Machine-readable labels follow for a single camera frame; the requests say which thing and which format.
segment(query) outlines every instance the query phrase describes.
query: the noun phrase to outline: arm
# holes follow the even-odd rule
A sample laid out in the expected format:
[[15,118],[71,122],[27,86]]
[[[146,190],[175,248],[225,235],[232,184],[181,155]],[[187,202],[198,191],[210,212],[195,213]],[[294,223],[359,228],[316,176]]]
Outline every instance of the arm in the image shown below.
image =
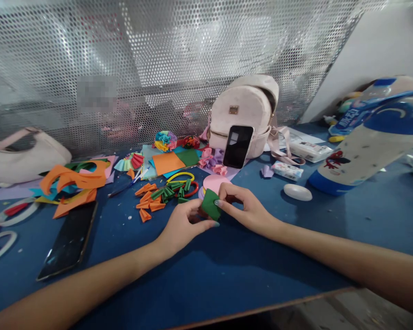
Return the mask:
[[194,237],[216,226],[188,218],[202,201],[191,200],[174,209],[162,234],[152,243],[92,268],[73,274],[16,302],[0,312],[0,330],[68,329],[107,298],[172,257]]
[[[413,256],[274,218],[249,190],[225,184],[217,205],[248,229],[294,248],[413,313]],[[234,207],[240,202],[244,210]]]

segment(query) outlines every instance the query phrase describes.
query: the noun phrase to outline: white wall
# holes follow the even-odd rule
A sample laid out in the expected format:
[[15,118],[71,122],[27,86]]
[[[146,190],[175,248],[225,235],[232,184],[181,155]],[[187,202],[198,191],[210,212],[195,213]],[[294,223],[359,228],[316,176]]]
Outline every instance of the white wall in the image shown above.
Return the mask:
[[333,114],[334,104],[383,76],[413,77],[413,7],[368,12],[358,22],[301,122]]

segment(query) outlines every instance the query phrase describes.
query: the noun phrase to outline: white handbag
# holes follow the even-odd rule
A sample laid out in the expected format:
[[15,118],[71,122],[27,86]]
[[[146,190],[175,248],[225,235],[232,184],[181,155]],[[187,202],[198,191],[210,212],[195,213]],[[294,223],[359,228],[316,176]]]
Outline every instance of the white handbag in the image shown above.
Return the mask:
[[[35,145],[24,151],[4,150],[22,137],[33,134]],[[55,165],[70,163],[72,155],[54,138],[42,130],[26,127],[0,141],[0,183],[21,183],[40,179],[39,173]]]
[[[210,147],[225,150],[231,126],[251,126],[254,134],[246,158],[260,156],[266,142],[269,142],[275,159],[292,165],[304,164],[304,159],[292,156],[289,151],[287,127],[277,127],[275,110],[278,101],[279,86],[271,76],[256,74],[234,80],[212,105]],[[279,132],[286,139],[286,153],[279,149]]]

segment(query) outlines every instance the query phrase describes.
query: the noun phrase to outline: colorful paper ball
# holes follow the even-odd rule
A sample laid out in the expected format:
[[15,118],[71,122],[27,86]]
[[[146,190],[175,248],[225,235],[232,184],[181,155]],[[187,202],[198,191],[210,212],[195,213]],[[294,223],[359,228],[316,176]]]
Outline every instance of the colorful paper ball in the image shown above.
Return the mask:
[[162,152],[171,152],[177,147],[178,138],[170,131],[160,131],[155,136],[155,147]]
[[182,140],[182,147],[184,147],[185,149],[197,149],[201,146],[201,141],[199,140],[198,137],[195,136],[187,136],[184,137],[184,139]]

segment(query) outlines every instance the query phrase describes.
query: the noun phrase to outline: smartphone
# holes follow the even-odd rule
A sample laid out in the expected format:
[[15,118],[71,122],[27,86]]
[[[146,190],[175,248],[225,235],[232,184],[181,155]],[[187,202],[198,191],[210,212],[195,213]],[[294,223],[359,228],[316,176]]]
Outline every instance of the smartphone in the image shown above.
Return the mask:
[[231,126],[226,142],[223,165],[237,169],[243,167],[253,134],[254,128],[251,126]]
[[47,254],[37,281],[64,273],[83,260],[97,205],[95,201],[69,212],[53,247]]

